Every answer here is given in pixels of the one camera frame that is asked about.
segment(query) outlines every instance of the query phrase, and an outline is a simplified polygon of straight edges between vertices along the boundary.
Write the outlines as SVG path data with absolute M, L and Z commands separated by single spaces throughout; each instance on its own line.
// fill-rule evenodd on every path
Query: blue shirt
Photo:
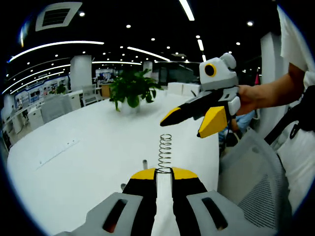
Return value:
M 240 129 L 240 131 L 242 133 L 245 133 L 246 128 L 249 126 L 252 118 L 255 116 L 255 111 L 251 111 L 245 115 L 241 115 L 241 116 L 237 116 L 236 122 L 237 122 L 237 126 Z M 223 141 L 225 139 L 225 135 L 224 132 L 227 130 L 227 127 L 222 130 L 221 132 L 219 132 L 219 141 Z

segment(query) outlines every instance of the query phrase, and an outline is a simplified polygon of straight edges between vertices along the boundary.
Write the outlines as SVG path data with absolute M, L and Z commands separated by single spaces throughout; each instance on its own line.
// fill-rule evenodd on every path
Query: air vent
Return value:
M 70 8 L 46 11 L 43 21 L 43 26 L 50 26 L 55 24 L 63 24 Z
M 35 31 L 68 26 L 81 5 L 81 2 L 58 2 L 46 6 L 37 16 Z
M 175 57 L 187 57 L 184 53 L 178 53 L 178 54 L 173 53 L 172 56 L 175 56 Z

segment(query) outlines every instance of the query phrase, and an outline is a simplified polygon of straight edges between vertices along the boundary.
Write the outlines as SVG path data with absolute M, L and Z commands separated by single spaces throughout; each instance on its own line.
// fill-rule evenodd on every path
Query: potted plant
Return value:
M 110 98 L 115 103 L 117 111 L 120 111 L 118 102 L 122 103 L 124 113 L 139 112 L 141 99 L 145 99 L 147 103 L 153 102 L 152 98 L 155 98 L 157 94 L 155 89 L 162 88 L 155 83 L 154 79 L 144 77 L 148 72 L 148 69 L 141 72 L 123 71 L 114 79 L 110 85 Z
M 60 84 L 60 85 L 57 87 L 57 94 L 60 94 L 60 93 L 65 94 L 65 86 L 64 86 L 64 84 Z

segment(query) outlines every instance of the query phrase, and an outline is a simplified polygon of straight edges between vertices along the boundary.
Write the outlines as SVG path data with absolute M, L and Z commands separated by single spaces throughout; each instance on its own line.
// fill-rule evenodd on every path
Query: human hand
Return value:
M 241 108 L 238 110 L 236 115 L 244 115 L 257 109 L 257 96 L 255 87 L 239 85 L 238 93 L 241 100 Z

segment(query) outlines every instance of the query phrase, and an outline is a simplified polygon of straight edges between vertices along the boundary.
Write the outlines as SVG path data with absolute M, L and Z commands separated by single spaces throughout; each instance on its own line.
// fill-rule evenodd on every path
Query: white shirt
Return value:
M 281 24 L 281 56 L 305 71 L 304 86 L 315 85 L 315 64 L 301 32 L 278 7 Z M 306 196 L 315 177 L 315 133 L 299 130 L 278 149 L 289 183 L 289 201 L 294 213 Z

